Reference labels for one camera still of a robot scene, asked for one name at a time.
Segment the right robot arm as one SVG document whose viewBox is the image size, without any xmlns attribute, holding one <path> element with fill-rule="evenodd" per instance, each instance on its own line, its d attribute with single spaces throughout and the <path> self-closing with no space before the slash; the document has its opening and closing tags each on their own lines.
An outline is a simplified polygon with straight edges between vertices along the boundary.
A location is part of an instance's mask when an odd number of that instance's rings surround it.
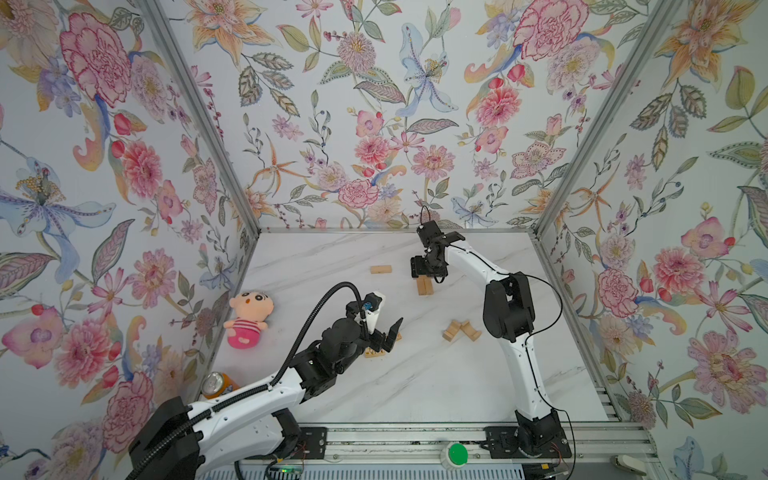
<svg viewBox="0 0 768 480">
<path fill-rule="evenodd" d="M 424 243 L 424 253 L 411 259 L 412 274 L 444 279 L 460 270 L 484 294 L 485 330 L 499 340 L 513 382 L 515 444 L 523 455 L 538 457 L 564 433 L 559 410 L 540 381 L 534 352 L 536 318 L 529 276 L 510 272 L 478 253 L 463 236 L 443 235 Z"/>
</svg>

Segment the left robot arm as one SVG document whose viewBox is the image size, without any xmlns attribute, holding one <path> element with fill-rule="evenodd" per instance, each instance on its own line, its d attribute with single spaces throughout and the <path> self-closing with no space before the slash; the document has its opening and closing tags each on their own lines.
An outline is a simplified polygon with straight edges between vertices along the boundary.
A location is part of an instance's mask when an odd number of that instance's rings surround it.
<svg viewBox="0 0 768 480">
<path fill-rule="evenodd" d="M 383 333 L 338 319 L 263 380 L 190 404 L 165 401 L 130 444 L 129 478 L 193 479 L 247 457 L 286 457 L 301 435 L 292 408 L 330 389 L 366 349 L 391 351 L 400 327 Z"/>
</svg>

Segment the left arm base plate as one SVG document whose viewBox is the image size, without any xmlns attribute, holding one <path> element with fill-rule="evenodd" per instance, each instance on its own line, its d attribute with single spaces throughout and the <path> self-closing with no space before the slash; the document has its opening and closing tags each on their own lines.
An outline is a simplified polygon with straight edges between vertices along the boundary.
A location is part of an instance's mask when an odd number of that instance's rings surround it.
<svg viewBox="0 0 768 480">
<path fill-rule="evenodd" d="M 328 428 L 302 426 L 298 434 L 291 434 L 266 454 L 249 455 L 246 460 L 323 460 L 326 454 Z"/>
</svg>

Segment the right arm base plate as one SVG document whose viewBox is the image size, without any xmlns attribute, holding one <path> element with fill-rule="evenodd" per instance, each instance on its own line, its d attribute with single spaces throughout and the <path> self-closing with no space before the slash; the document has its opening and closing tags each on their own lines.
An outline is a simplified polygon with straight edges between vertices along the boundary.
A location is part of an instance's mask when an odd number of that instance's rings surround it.
<svg viewBox="0 0 768 480">
<path fill-rule="evenodd" d="M 492 459 L 571 459 L 573 452 L 562 428 L 534 435 L 514 425 L 487 426 L 481 447 Z"/>
</svg>

